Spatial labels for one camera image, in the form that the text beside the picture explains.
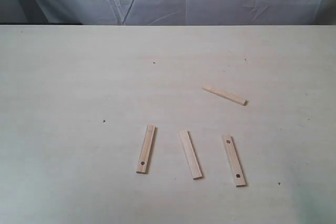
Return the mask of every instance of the wooden strip with hole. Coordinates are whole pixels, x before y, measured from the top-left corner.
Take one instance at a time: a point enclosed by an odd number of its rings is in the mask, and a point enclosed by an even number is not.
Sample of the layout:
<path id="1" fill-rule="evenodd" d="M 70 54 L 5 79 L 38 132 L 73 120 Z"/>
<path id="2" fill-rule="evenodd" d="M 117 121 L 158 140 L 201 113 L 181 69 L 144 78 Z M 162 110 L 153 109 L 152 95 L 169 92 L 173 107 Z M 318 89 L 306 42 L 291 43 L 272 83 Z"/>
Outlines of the wooden strip with hole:
<path id="1" fill-rule="evenodd" d="M 154 132 L 155 132 L 155 126 L 148 125 L 147 130 L 146 130 L 145 139 L 142 145 L 138 167 L 136 168 L 137 173 L 141 173 L 141 174 L 147 173 L 147 164 L 148 164 L 149 155 L 150 155 L 151 148 L 152 148 Z"/>
<path id="2" fill-rule="evenodd" d="M 238 155 L 235 149 L 233 138 L 230 135 L 223 136 L 223 143 L 230 163 L 231 172 L 236 187 L 246 186 L 244 174 L 239 163 Z"/>
<path id="3" fill-rule="evenodd" d="M 188 131 L 186 130 L 180 131 L 180 138 L 181 138 L 181 142 L 184 148 L 184 153 L 187 158 L 190 172 L 191 172 L 193 179 L 202 178 L 203 176 L 201 173 L 201 169 L 198 164 Z"/>
<path id="4" fill-rule="evenodd" d="M 205 91 L 208 91 L 208 92 L 210 92 L 212 94 L 215 94 L 215 95 L 218 95 L 220 97 L 223 97 L 223 98 L 225 98 L 227 100 L 230 100 L 232 102 L 238 103 L 240 105 L 244 106 L 246 104 L 246 99 L 240 98 L 240 97 L 238 97 L 238 96 L 236 96 L 234 94 L 228 93 L 228 92 L 226 92 L 224 90 L 221 90 L 219 88 L 216 88 L 216 87 L 214 87 L 214 86 L 212 86 L 210 84 L 204 85 L 203 89 Z"/>

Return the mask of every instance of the wooden stick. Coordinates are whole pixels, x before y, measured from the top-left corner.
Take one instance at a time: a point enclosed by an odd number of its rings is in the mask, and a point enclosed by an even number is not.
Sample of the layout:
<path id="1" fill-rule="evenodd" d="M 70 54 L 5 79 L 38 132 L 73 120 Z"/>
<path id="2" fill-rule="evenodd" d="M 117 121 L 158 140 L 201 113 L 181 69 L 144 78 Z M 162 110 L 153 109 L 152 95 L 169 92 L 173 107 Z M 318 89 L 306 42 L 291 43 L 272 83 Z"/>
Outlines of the wooden stick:
<path id="1" fill-rule="evenodd" d="M 198 164 L 193 145 L 191 143 L 188 131 L 180 131 L 180 138 L 187 158 L 191 175 L 193 179 L 202 178 L 200 166 Z"/>
<path id="2" fill-rule="evenodd" d="M 233 179 L 235 181 L 236 187 L 246 186 L 246 182 L 244 179 L 244 174 L 242 168 L 239 163 L 239 159 L 237 156 L 237 152 L 235 149 L 235 144 L 230 135 L 223 136 L 223 143 L 225 146 L 225 150 L 227 153 L 227 157 L 229 159 L 229 163 L 231 166 L 231 172 Z"/>
<path id="3" fill-rule="evenodd" d="M 218 95 L 220 97 L 223 97 L 223 98 L 225 98 L 227 100 L 230 100 L 232 102 L 238 103 L 240 105 L 244 106 L 246 104 L 246 100 L 245 99 L 240 98 L 240 97 L 238 97 L 238 96 L 236 96 L 234 94 L 230 94 L 230 93 L 228 93 L 228 92 L 226 92 L 224 90 L 221 90 L 219 88 L 216 88 L 214 86 L 211 86 L 210 84 L 204 85 L 203 89 L 205 91 L 208 91 L 208 92 L 210 92 L 212 94 L 216 94 L 216 95 Z"/>
<path id="4" fill-rule="evenodd" d="M 152 148 L 152 142 L 154 138 L 155 126 L 148 125 L 146 130 L 145 139 L 143 141 L 142 150 L 138 162 L 138 167 L 136 169 L 137 173 L 146 174 L 147 164 L 149 160 L 149 155 Z"/>

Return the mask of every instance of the white table surface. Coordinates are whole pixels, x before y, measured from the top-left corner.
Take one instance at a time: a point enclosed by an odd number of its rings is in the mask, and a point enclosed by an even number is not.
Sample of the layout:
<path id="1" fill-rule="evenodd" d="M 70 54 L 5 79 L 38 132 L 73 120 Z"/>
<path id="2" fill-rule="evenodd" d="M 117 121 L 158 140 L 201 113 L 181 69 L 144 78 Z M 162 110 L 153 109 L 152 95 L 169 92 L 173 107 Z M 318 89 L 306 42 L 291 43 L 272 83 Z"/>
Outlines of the white table surface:
<path id="1" fill-rule="evenodd" d="M 0 223 L 336 223 L 335 53 L 328 26 L 0 26 Z"/>

